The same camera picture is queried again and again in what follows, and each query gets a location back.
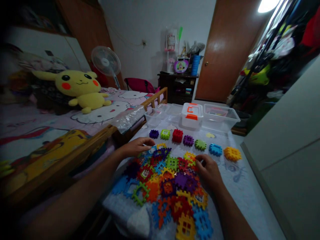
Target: hello kitty bedsheet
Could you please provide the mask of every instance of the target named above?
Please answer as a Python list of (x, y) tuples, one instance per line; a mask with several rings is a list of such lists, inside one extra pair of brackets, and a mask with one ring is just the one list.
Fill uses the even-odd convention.
[(70, 111), (57, 116), (41, 114), (33, 103), (1, 105), (0, 161), (12, 163), (72, 129), (84, 130), (93, 136), (120, 112), (133, 109), (153, 95), (107, 88), (102, 88), (101, 92), (110, 94), (106, 99), (111, 100), (112, 104), (89, 114)]

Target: bed sheet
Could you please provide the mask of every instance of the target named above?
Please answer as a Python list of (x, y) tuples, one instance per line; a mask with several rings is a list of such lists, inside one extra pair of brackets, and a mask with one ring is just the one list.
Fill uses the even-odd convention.
[[(165, 120), (163, 120), (159, 124), (159, 126), (155, 129), (158, 131), (161, 131), (162, 129), (167, 129), (168, 126), (171, 124), (175, 125), (178, 129), (183, 130), (184, 135), (191, 135), (194, 137), (194, 139), (202, 139), (207, 143), (207, 148), (204, 152), (196, 150), (194, 145), (190, 148), (190, 147), (184, 146), (182, 143), (181, 144), (172, 143), (172, 130), (171, 130), (171, 134), (170, 134), (171, 136), (168, 141), (161, 140), (160, 138), (158, 138), (158, 139), (155, 139), (155, 142), (156, 144), (165, 143), (167, 147), (172, 148), (171, 156), (173, 157), (181, 157), (185, 154), (186, 151), (192, 152), (195, 155), (203, 154), (203, 153), (209, 154), (208, 147), (211, 143), (218, 144), (223, 149), (227, 146), (236, 147), (236, 144), (234, 142), (231, 132), (229, 132), (228, 134), (225, 134), (225, 133), (219, 133), (219, 132), (215, 132), (207, 129), (201, 129), (200, 131), (191, 131), (191, 130), (184, 129), (181, 125), (170, 123)], [(138, 137), (149, 136), (150, 130), (151, 130), (150, 127), (147, 127), (145, 129), (140, 129), (137, 132), (137, 134), (133, 137), (133, 139)], [(214, 135), (214, 138), (208, 135), (210, 137), (209, 138), (207, 136), (208, 132), (212, 133)], [(244, 217), (247, 219), (249, 225), (257, 235), (258, 239), (271, 239), (269, 229), (266, 225), (264, 214), (257, 201), (257, 198), (251, 186), (251, 183), (249, 182), (246, 168), (242, 160), (239, 160), (238, 162), (234, 163), (226, 160), (224, 155), (222, 155), (221, 157), (216, 157), (211, 154), (209, 155), (217, 162), (219, 166), (219, 170), (221, 172), (221, 176), (223, 178), (223, 181), (227, 189), (229, 190), (233, 199), (237, 203)], [(123, 170), (128, 164), (128, 161), (130, 161), (130, 159), (126, 159), (121, 163), (121, 165), (119, 166), (116, 172), (115, 178), (121, 176)], [(144, 207), (141, 208), (137, 206), (132, 199), (127, 199), (123, 194), (113, 195), (112, 193), (105, 196), (103, 199), (101, 199), (101, 201), (103, 202), (104, 207), (112, 213), (117, 223), (117, 226), (119, 226), (118, 228), (124, 235), (132, 236), (132, 231), (129, 231), (127, 226), (130, 226), (131, 224), (130, 222), (133, 219), (139, 218), (139, 219), (148, 219), (148, 221), (150, 222), (150, 228), (144, 228), (144, 229), (150, 229), (150, 234), (147, 233), (147, 235), (151, 236), (151, 239), (174, 239), (175, 238), (177, 224), (174, 223), (173, 221), (163, 226), (161, 230), (155, 229), (153, 227), (154, 222), (151, 218), (152, 205), (149, 202), (145, 203)], [(218, 213), (211, 198), (209, 198), (207, 208), (209, 212), (211, 225), (214, 229), (214, 233), (211, 239), (223, 239), (223, 234), (222, 234)]]
[(0, 161), (11, 163), (27, 156), (72, 129), (84, 130), (93, 136), (120, 112), (136, 107), (152, 95), (119, 90), (106, 98), (112, 101), (110, 106), (95, 109), (90, 114), (70, 111), (60, 116), (42, 114), (33, 103), (1, 105)]

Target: red chair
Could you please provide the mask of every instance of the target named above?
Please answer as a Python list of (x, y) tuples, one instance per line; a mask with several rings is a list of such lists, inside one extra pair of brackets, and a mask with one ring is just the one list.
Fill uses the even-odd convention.
[(145, 93), (157, 93), (160, 91), (160, 87), (155, 90), (148, 80), (140, 78), (125, 78), (124, 82), (127, 84), (128, 89), (130, 87), (133, 91)]

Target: plush toy ear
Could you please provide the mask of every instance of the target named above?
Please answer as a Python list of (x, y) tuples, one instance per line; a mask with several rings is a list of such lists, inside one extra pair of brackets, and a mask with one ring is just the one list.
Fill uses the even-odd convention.
[(97, 74), (95, 72), (87, 72), (90, 77), (97, 78)]
[(57, 74), (50, 72), (42, 72), (42, 71), (32, 71), (33, 75), (41, 80), (54, 81)]

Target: electric fan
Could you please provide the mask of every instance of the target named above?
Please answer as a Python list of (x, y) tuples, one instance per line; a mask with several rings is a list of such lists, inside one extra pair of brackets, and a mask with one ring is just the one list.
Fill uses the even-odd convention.
[(118, 89), (120, 89), (117, 74), (120, 73), (121, 63), (118, 56), (108, 47), (97, 46), (92, 50), (91, 59), (93, 65), (104, 75), (113, 77)]

